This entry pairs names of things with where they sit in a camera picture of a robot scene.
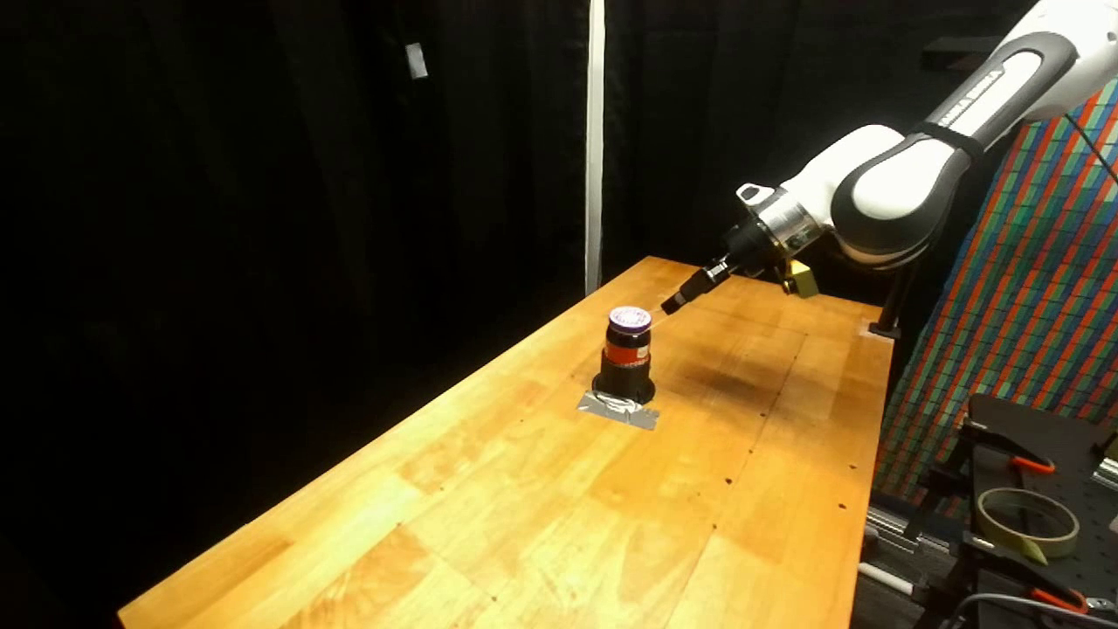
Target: small cylinder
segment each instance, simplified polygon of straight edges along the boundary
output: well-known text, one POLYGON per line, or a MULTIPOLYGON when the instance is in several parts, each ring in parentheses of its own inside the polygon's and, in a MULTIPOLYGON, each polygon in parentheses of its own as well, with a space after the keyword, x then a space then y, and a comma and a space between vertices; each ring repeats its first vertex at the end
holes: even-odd
POLYGON ((655 372, 655 313, 644 309, 616 309, 604 329, 600 374, 595 390, 613 397, 649 403, 657 386, 655 372))

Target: wood grain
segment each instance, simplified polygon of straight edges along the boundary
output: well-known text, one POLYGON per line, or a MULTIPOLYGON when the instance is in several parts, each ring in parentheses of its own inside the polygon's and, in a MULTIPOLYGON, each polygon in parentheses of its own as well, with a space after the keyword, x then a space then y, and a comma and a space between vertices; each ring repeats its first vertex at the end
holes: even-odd
POLYGON ((637 431, 575 409, 644 259, 128 601, 127 626, 848 626, 891 344, 731 280, 655 326, 637 431))

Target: wooden table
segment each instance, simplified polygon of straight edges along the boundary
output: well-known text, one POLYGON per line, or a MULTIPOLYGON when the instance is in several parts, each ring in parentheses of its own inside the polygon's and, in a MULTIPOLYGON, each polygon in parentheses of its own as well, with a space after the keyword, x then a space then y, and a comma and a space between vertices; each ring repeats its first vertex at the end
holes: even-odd
POLYGON ((848 626, 891 344, 731 280, 655 326, 660 422, 581 414, 644 259, 128 601, 127 626, 848 626))

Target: cable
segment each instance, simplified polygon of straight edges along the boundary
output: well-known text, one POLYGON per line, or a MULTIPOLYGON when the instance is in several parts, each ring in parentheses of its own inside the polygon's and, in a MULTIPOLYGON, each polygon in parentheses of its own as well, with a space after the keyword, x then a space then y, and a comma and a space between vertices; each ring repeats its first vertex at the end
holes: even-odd
POLYGON ((1087 136, 1087 128, 1084 128, 1074 114, 1062 114, 1062 119, 1077 125, 1077 133, 1084 136, 1084 143, 1091 146, 1091 154, 1108 168, 1110 182, 1118 182, 1115 164, 1103 159, 1103 150, 1095 146, 1095 140, 1087 136))
POLYGON ((1062 615, 1062 617, 1077 617, 1077 622, 1087 622, 1087 626, 1118 629, 1118 622, 1108 622, 1108 617, 1097 617, 1097 615, 1078 615, 1078 610, 1054 608, 1054 606, 1032 601, 1032 598, 1014 598, 1014 594, 970 594, 970 598, 965 598, 960 606, 955 606, 949 622, 960 617, 968 606, 983 606, 983 601, 1038 608, 1038 610, 1062 615))

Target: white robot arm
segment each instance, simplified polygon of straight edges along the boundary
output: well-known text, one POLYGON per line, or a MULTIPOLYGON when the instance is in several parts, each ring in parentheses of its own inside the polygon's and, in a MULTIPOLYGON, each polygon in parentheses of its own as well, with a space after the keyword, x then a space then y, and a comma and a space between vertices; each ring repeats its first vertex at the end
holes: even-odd
POLYGON ((744 221, 728 255, 700 268, 678 310, 772 252, 798 255, 825 232, 859 265, 904 265, 946 221, 960 175, 1021 119, 1077 107, 1118 74, 1118 0, 1038 0, 993 55, 907 136, 859 125, 779 189, 742 187, 744 221))

